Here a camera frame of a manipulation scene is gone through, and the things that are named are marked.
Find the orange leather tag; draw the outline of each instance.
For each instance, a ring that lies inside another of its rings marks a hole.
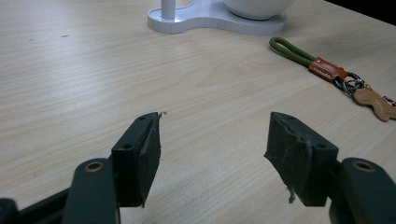
[[[308,70],[329,82],[333,82],[336,77],[340,77],[341,79],[345,79],[347,77],[347,72],[344,68],[336,64],[326,62],[319,57],[309,64]]]

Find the wood grain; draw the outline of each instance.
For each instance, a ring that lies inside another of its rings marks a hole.
[[[188,1],[177,2],[185,6]],[[68,188],[140,115],[166,111],[146,207],[122,223],[330,223],[289,193],[263,154],[271,111],[396,179],[396,121],[274,53],[271,36],[147,27],[160,1],[0,0],[0,197],[19,208]],[[396,98],[396,29],[299,0],[278,34]]]

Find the screw hole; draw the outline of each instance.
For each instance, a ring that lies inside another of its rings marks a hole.
[[[363,170],[365,172],[373,172],[373,171],[375,171],[375,167],[373,165],[371,165],[371,164],[369,164],[367,162],[364,162],[364,161],[355,161],[353,163],[353,165],[356,168],[358,168],[360,170]]]
[[[104,166],[104,165],[103,165],[102,162],[100,162],[100,161],[93,161],[93,162],[91,162],[90,164],[88,164],[88,165],[85,166],[85,171],[86,171],[86,172],[96,172],[96,171],[102,169],[103,166]]]

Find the white base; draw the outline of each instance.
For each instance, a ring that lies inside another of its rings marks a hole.
[[[273,35],[285,24],[286,14],[267,21],[253,21],[235,16],[222,0],[193,0],[187,7],[176,8],[173,20],[164,19],[160,8],[148,12],[148,27],[164,34],[180,34],[194,28],[215,28],[244,35]]]

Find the keychain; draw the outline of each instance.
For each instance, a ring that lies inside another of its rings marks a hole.
[[[277,53],[308,68],[313,74],[325,79],[347,96],[353,98],[358,105],[369,105],[375,116],[381,121],[396,119],[396,102],[387,96],[381,97],[358,75],[346,72],[344,68],[314,57],[293,46],[281,37],[270,39],[270,46]]]

